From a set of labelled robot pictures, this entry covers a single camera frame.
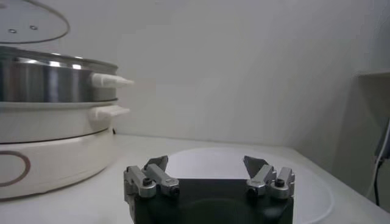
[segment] white round plate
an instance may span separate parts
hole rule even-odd
[[[277,172],[292,168],[296,175],[294,223],[316,223],[333,207],[330,188],[306,167],[279,156],[251,149],[200,148],[169,156],[166,172],[176,178],[249,179],[244,155],[265,159]]]

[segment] pot lid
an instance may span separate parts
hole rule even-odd
[[[70,30],[60,12],[34,0],[0,0],[0,21],[0,44],[41,43]]]

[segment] cable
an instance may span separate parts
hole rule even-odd
[[[379,191],[378,191],[378,173],[379,173],[379,169],[382,166],[382,164],[383,164],[383,160],[381,160],[379,162],[379,164],[378,164],[378,171],[375,174],[375,181],[374,181],[375,204],[377,204],[377,206],[380,206],[380,203],[379,203]]]
[[[375,176],[378,172],[379,162],[381,161],[383,152],[385,152],[386,146],[388,144],[388,139],[389,139],[389,134],[390,134],[390,124],[389,123],[390,122],[388,121],[387,128],[386,128],[386,134],[385,134],[385,140],[383,141],[382,148],[381,148],[380,153],[379,153],[378,158],[377,158],[377,162],[375,163],[374,172],[372,174],[372,179],[370,181],[369,188],[366,192],[366,198],[368,198],[371,194],[372,188],[373,188],[374,183],[375,183]]]

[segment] white countertop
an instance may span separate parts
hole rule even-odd
[[[123,195],[123,170],[143,166],[149,158],[197,147],[239,147],[261,150],[301,164],[331,188],[335,207],[321,223],[390,223],[390,214],[331,176],[293,149],[236,145],[126,135],[115,136],[119,158],[101,173],[81,183],[16,200],[0,202],[0,223],[132,223]]]

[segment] white pot handle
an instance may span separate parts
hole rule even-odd
[[[94,73],[92,75],[92,85],[98,88],[119,88],[134,84],[134,81],[127,80],[117,75]]]
[[[94,107],[90,109],[89,117],[92,121],[101,121],[104,119],[110,119],[112,117],[126,114],[130,112],[130,109],[123,108],[117,105],[104,106],[104,107]]]

